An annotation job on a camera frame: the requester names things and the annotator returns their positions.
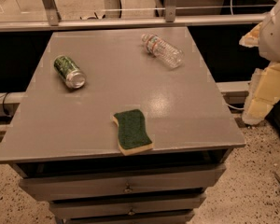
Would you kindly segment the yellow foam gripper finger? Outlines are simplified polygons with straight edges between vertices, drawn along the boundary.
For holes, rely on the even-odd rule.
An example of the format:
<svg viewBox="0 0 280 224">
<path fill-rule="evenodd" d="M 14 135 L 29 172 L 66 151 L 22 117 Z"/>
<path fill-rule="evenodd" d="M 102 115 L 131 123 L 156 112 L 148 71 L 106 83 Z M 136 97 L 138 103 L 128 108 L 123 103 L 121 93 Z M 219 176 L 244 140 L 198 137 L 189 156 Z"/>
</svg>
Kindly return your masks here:
<svg viewBox="0 0 280 224">
<path fill-rule="evenodd" d="M 254 48 L 259 45 L 259 30 L 261 23 L 256 25 L 253 29 L 251 29 L 247 34 L 243 35 L 239 41 L 241 46 L 247 48 Z"/>
<path fill-rule="evenodd" d="M 280 101 L 280 63 L 270 62 L 256 69 L 249 84 L 242 120 L 248 125 L 262 122 Z"/>
</svg>

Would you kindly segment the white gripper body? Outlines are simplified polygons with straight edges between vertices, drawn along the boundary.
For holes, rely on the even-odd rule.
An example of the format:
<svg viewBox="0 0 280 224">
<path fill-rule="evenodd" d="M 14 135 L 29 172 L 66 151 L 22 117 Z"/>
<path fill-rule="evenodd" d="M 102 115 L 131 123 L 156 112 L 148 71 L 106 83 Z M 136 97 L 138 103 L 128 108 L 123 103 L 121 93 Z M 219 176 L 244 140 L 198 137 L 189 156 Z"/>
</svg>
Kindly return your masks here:
<svg viewBox="0 0 280 224">
<path fill-rule="evenodd" d="M 280 0 L 260 26 L 259 55 L 271 62 L 280 63 Z"/>
</svg>

